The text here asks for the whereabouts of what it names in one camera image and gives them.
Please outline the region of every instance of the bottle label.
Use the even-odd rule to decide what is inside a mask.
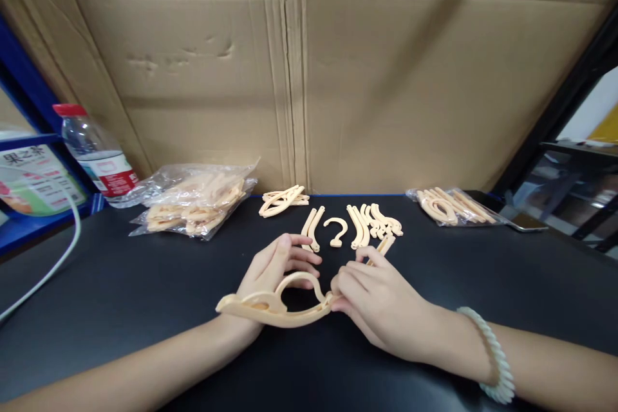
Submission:
[[[94,161],[80,161],[101,194],[107,198],[127,194],[138,181],[124,154]]]

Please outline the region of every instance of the hand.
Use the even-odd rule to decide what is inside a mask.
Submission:
[[[310,245],[312,241],[304,235],[283,234],[278,237],[254,256],[236,294],[243,298],[259,291],[273,292],[283,280],[284,272],[290,270],[302,270],[318,278],[320,272],[315,269],[314,265],[321,264],[322,258],[296,246]],[[307,290],[313,288],[311,282],[307,280],[294,281],[290,286]],[[263,326],[261,323],[233,315],[227,315],[225,318],[229,320],[230,330],[240,330],[246,333],[251,341],[258,336]]]
[[[370,258],[373,267],[363,264]],[[356,261],[339,269],[331,282],[333,312],[344,312],[370,343],[413,362],[427,362],[440,336],[443,309],[423,299],[373,247],[356,251]]]

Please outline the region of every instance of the red bottle cap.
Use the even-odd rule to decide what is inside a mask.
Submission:
[[[62,103],[52,105],[52,107],[56,114],[58,114],[58,116],[60,117],[88,116],[88,113],[81,105]]]

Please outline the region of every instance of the plastic bottle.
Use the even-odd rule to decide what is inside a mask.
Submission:
[[[127,200],[138,181],[118,142],[77,104],[53,105],[61,116],[62,137],[73,157],[84,168],[101,194],[116,208],[139,204]]]

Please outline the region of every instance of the wrist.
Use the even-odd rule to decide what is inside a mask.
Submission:
[[[229,314],[221,314],[215,321],[223,338],[241,349],[253,343],[264,327],[259,322]]]
[[[475,323],[464,314],[436,308],[438,331],[423,362],[477,382],[495,382],[491,351]]]

